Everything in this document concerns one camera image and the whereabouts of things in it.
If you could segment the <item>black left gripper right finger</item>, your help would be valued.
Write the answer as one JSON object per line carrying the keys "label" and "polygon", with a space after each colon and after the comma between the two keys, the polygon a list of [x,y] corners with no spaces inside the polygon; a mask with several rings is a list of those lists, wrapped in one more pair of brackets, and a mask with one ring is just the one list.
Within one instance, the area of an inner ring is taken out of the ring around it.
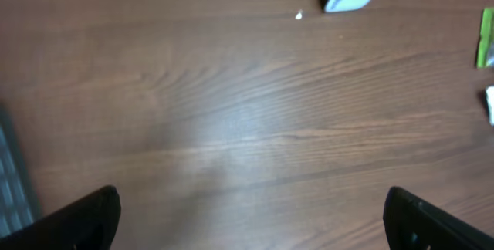
{"label": "black left gripper right finger", "polygon": [[402,187],[391,187],[383,222],[390,250],[493,250],[493,237]]}

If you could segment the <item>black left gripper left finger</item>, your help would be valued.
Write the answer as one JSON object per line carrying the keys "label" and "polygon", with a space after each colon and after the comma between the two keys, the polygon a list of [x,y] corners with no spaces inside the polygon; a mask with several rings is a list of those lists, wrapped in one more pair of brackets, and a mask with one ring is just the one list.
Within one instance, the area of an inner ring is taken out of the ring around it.
{"label": "black left gripper left finger", "polygon": [[1,250],[107,250],[117,233],[120,214],[117,189],[103,186],[2,238]]}

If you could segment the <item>white conditioner tube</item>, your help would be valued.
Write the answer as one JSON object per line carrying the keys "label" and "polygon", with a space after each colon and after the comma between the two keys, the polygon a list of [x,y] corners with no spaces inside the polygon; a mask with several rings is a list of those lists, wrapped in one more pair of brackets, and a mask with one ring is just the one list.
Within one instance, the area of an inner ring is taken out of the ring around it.
{"label": "white conditioner tube", "polygon": [[494,126],[494,86],[488,86],[485,90],[489,123]]}

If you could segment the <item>green snack bag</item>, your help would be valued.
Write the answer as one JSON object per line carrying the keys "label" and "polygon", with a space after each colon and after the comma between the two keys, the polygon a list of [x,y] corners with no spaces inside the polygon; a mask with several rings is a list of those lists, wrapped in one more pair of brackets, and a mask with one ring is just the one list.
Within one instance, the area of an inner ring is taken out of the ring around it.
{"label": "green snack bag", "polygon": [[482,12],[476,67],[493,67],[493,7],[485,8]]}

